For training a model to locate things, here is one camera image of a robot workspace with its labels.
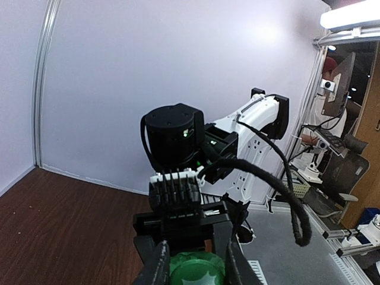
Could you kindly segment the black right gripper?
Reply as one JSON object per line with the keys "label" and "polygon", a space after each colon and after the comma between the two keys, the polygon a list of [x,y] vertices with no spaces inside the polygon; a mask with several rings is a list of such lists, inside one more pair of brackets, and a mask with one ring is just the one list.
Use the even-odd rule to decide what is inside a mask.
{"label": "black right gripper", "polygon": [[235,236],[248,243],[248,204],[223,196],[203,195],[193,184],[149,186],[150,213],[136,214],[134,245],[140,258],[149,258],[162,241],[172,256],[180,252],[211,251],[225,256],[227,241]]}

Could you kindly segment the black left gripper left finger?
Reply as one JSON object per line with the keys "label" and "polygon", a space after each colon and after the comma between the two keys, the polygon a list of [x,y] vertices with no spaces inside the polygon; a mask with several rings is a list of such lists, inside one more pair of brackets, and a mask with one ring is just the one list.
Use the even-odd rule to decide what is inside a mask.
{"label": "black left gripper left finger", "polygon": [[135,284],[169,284],[170,250],[166,240],[155,244],[152,239],[134,239],[143,268]]}

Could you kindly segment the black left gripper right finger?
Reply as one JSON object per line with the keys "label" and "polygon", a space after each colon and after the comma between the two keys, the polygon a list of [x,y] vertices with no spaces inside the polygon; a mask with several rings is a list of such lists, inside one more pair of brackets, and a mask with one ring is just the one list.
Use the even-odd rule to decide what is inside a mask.
{"label": "black left gripper right finger", "polygon": [[227,244],[224,284],[261,284],[234,237]]}

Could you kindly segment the green plastic bottle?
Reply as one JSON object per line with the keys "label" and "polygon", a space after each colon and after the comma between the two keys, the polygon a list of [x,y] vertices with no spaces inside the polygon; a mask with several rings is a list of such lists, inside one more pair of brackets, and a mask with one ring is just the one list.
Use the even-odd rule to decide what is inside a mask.
{"label": "green plastic bottle", "polygon": [[224,284],[224,261],[212,252],[182,252],[170,258],[169,284]]}

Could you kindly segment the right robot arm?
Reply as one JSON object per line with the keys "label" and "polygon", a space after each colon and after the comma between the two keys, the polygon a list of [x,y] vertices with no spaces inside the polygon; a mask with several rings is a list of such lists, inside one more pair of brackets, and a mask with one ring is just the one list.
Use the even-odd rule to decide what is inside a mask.
{"label": "right robot arm", "polygon": [[201,190],[231,174],[211,168],[219,159],[251,160],[259,166],[289,123],[289,100],[253,89],[247,104],[212,123],[201,110],[178,103],[144,115],[141,141],[155,170],[149,180],[150,213],[134,216],[134,245],[143,261],[166,241],[172,254],[201,251],[207,240],[223,257],[227,241],[249,243],[247,222],[255,176],[239,172],[219,201],[204,201]]}

